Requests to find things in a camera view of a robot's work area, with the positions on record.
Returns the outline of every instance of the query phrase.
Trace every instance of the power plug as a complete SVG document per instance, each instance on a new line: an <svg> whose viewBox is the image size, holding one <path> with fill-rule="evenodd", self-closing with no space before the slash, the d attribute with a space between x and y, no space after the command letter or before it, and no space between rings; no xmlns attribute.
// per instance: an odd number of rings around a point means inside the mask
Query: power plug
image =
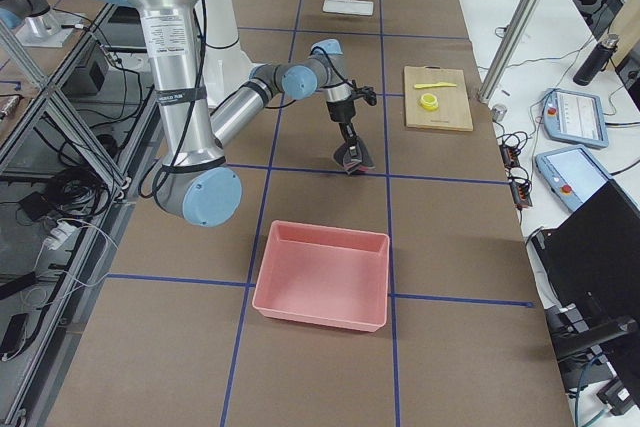
<svg viewBox="0 0 640 427"><path fill-rule="evenodd" d="M58 250L76 230L78 230L78 227L75 225L71 225L64 220L58 221L58 226L51 229L47 238L44 239L44 246L49 250Z"/></svg>

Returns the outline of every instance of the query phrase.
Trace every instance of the black cylinder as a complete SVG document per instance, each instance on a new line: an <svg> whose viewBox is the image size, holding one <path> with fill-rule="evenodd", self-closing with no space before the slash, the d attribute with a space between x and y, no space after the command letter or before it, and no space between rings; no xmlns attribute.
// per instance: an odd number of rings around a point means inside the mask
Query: black cylinder
<svg viewBox="0 0 640 427"><path fill-rule="evenodd" d="M573 81L578 85L589 85L596 74L605 68L616 51L617 45L618 36L615 34L610 34L605 40L599 42L573 76Z"/></svg>

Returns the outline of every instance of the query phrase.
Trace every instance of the wooden board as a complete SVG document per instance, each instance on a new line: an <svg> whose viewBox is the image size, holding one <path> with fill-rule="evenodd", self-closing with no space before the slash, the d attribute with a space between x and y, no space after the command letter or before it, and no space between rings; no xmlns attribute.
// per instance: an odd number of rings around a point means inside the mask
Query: wooden board
<svg viewBox="0 0 640 427"><path fill-rule="evenodd" d="M415 84L451 82L457 87L414 89ZM426 111L420 106L420 97L431 93L438 98L438 110ZM454 69L430 67L404 68L404 110L407 127L420 129L473 130L464 73Z"/></svg>

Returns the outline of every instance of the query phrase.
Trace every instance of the computer monitor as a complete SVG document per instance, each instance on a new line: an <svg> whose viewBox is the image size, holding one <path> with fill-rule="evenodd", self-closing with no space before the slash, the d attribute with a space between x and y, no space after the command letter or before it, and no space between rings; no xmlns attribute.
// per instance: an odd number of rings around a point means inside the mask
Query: computer monitor
<svg viewBox="0 0 640 427"><path fill-rule="evenodd" d="M640 322L640 211L614 180L542 245L541 259L562 305L575 304L590 327L622 316ZM600 346L640 406L640 334Z"/></svg>

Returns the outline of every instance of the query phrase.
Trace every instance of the pink plastic container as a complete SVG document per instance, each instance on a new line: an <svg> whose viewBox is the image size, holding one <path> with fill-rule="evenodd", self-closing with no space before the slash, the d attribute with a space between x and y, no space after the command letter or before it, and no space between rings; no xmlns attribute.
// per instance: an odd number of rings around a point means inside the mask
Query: pink plastic container
<svg viewBox="0 0 640 427"><path fill-rule="evenodd" d="M387 322L386 234L276 220L253 296L265 317L374 332Z"/></svg>

